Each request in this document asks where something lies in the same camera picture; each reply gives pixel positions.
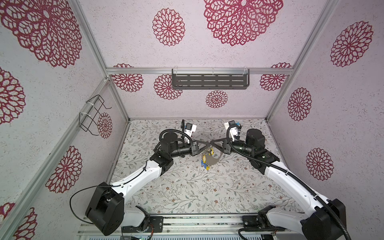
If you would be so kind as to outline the blue key tag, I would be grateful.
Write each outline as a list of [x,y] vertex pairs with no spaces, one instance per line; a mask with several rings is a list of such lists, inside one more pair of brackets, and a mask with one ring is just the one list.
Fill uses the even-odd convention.
[[205,160],[202,160],[201,164],[202,164],[202,167],[204,167],[205,169],[208,167]]

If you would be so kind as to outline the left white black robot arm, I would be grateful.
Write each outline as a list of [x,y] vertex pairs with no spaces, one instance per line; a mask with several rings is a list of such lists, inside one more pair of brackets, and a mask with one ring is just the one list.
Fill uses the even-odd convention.
[[162,131],[154,154],[140,169],[111,185],[102,182],[96,186],[86,217],[105,236],[122,227],[137,228],[140,232],[147,230],[150,214],[140,206],[126,208],[125,204],[141,188],[165,174],[173,166],[175,157],[196,156],[210,146],[179,130]]

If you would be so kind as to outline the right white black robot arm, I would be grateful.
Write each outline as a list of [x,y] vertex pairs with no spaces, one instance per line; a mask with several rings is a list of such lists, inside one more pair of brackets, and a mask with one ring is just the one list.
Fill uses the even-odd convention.
[[302,208],[303,213],[290,213],[268,206],[258,212],[256,227],[246,231],[288,230],[307,240],[351,239],[347,230],[346,207],[338,199],[330,200],[308,186],[288,170],[280,159],[265,147],[265,136],[258,129],[249,129],[246,139],[240,139],[240,126],[228,127],[226,137],[212,140],[211,145],[224,154],[237,153],[249,160],[262,175],[273,180]]

